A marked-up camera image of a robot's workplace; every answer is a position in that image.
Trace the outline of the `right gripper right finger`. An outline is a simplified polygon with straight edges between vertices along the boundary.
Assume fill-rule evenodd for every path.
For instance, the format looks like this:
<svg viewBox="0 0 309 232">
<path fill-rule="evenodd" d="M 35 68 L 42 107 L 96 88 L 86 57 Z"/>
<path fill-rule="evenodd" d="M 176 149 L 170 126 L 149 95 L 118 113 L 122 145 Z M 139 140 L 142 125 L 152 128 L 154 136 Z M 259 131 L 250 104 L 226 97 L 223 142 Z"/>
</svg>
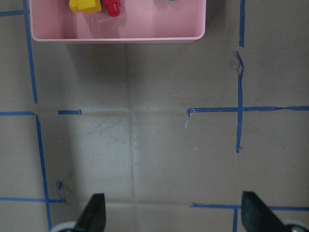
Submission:
<svg viewBox="0 0 309 232">
<path fill-rule="evenodd" d="M 293 227 L 284 225 L 252 191 L 242 193 L 241 222 L 247 232 L 291 232 Z"/>
</svg>

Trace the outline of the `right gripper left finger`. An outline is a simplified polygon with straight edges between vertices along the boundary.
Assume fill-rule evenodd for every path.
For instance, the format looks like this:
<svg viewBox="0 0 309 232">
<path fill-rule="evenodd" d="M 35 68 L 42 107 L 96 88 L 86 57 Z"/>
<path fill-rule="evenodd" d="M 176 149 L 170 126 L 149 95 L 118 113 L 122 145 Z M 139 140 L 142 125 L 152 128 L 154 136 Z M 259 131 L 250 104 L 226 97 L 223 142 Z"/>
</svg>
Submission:
<svg viewBox="0 0 309 232">
<path fill-rule="evenodd" d="M 73 229 L 77 232 L 103 232 L 105 227 L 105 195 L 96 193 L 91 196 Z"/>
</svg>

